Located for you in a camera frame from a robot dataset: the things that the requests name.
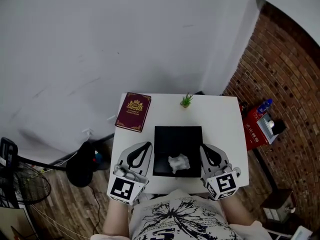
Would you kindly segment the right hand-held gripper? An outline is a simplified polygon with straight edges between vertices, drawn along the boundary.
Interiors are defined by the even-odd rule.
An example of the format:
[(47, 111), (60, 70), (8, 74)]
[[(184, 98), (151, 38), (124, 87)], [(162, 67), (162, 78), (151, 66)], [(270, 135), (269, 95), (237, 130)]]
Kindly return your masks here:
[(201, 162), (204, 176), (201, 181), (208, 190), (211, 199), (218, 201), (234, 195), (238, 189), (238, 167), (232, 169), (227, 154), (220, 148), (202, 143), (200, 145)]

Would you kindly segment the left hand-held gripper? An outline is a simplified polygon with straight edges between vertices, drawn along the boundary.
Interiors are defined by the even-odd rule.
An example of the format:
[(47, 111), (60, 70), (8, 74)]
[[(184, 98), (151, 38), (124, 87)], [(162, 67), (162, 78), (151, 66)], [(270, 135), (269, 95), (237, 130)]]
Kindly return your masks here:
[(140, 142), (125, 149), (109, 177), (107, 195), (132, 206), (149, 183), (148, 168), (153, 152), (150, 141)]

